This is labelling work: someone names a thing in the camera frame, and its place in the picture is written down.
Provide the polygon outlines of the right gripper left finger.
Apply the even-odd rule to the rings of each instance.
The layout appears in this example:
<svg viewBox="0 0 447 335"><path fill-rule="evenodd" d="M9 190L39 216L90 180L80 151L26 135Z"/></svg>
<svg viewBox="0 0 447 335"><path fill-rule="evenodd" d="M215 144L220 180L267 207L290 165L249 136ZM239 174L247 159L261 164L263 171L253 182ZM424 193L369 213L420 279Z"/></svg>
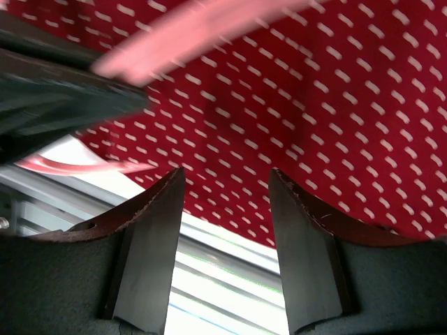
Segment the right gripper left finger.
<svg viewBox="0 0 447 335"><path fill-rule="evenodd" d="M164 333L184 193L177 168L67 231L3 233L1 333Z"/></svg>

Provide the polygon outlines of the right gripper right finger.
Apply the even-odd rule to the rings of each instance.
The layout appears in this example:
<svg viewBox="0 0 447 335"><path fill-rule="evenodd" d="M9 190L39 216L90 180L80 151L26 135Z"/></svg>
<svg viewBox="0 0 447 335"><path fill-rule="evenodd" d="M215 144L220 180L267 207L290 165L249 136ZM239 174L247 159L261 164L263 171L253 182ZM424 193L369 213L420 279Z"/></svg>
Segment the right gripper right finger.
<svg viewBox="0 0 447 335"><path fill-rule="evenodd" d="M269 180L290 334L445 334L446 238L362 223L281 170Z"/></svg>

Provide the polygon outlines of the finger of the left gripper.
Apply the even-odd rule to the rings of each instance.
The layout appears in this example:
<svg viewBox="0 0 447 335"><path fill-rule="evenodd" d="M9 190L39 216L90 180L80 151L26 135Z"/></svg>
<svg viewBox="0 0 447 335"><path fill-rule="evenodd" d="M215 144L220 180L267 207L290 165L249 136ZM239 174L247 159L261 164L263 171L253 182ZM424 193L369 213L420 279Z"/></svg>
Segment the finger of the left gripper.
<svg viewBox="0 0 447 335"><path fill-rule="evenodd" d="M143 89L90 71L99 56L1 12L1 162L146 107Z"/></svg>

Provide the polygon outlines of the pink plastic hanger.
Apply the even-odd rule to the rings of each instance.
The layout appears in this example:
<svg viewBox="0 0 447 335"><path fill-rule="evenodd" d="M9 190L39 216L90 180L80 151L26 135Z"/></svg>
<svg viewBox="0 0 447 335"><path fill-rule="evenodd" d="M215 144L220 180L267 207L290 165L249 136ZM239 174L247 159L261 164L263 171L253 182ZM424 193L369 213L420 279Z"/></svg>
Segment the pink plastic hanger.
<svg viewBox="0 0 447 335"><path fill-rule="evenodd" d="M55 1L24 1L30 14L37 20L55 17L50 12ZM222 38L232 40L257 29L258 19L266 22L328 1L187 1L168 11L147 30L140 30L128 37L112 51L102 56L92 66L93 72L103 77L121 75L129 84L142 86L155 80L156 75L168 73L178 67L177 63L188 62L203 55ZM55 23L69 25L56 18ZM105 163L102 165L67 165L44 167L43 157L34 154L16 162L22 168L50 174L82 174L93 171L121 170L132 172L153 168L139 163Z"/></svg>

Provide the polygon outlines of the red polka dot skirt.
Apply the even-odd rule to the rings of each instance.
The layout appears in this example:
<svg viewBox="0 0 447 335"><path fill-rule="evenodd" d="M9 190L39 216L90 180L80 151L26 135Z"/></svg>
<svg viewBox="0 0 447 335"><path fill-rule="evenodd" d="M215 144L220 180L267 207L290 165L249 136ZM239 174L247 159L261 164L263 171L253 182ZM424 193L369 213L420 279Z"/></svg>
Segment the red polka dot skirt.
<svg viewBox="0 0 447 335"><path fill-rule="evenodd" d="M446 233L446 2L313 1L220 40L80 134L107 161L186 171L184 210L274 247L268 176L366 224Z"/></svg>

